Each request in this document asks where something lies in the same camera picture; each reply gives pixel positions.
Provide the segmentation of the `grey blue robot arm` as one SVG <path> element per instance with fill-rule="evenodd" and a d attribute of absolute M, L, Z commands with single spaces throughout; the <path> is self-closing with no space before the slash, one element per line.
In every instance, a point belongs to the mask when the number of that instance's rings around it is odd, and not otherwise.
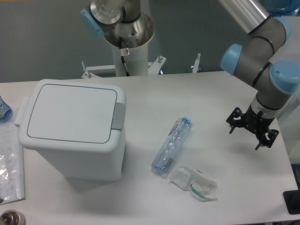
<path fill-rule="evenodd" d="M 278 131 L 269 126 L 300 84 L 297 64 L 271 57 L 288 40 L 292 28 L 281 17 L 272 17 L 256 0 L 223 0 L 221 5 L 250 36 L 241 46 L 231 45 L 220 66 L 257 90 L 246 112 L 236 108 L 228 117 L 231 129 L 253 133 L 258 146 L 271 147 Z M 141 12 L 138 0 L 92 0 L 80 11 L 86 28 L 104 37 L 113 50 L 117 76 L 148 75 L 148 43 L 154 35 L 151 18 Z"/>

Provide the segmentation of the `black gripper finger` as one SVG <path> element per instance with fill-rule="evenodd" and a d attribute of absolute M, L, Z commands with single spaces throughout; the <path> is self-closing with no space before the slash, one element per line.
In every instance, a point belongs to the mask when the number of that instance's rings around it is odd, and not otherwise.
<path fill-rule="evenodd" d="M 232 111 L 232 113 L 226 119 L 226 122 L 229 124 L 229 127 L 231 128 L 229 131 L 230 134 L 234 131 L 235 128 L 246 127 L 245 116 L 242 113 L 241 109 L 238 107 L 236 107 Z"/>
<path fill-rule="evenodd" d="M 271 148 L 278 134 L 279 131 L 275 129 L 268 128 L 265 131 L 257 130 L 255 136 L 258 140 L 258 144 L 255 147 L 255 150 L 258 150 L 260 147 Z"/>

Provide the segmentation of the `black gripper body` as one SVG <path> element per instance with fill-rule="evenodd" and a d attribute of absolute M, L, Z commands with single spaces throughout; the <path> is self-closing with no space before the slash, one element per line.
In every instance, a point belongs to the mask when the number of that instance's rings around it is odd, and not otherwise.
<path fill-rule="evenodd" d="M 243 114 L 242 119 L 245 122 L 245 128 L 253 133 L 256 138 L 271 138 L 275 135 L 275 132 L 269 129 L 274 118 L 263 118 L 262 111 L 256 114 L 253 110 L 247 110 Z"/>

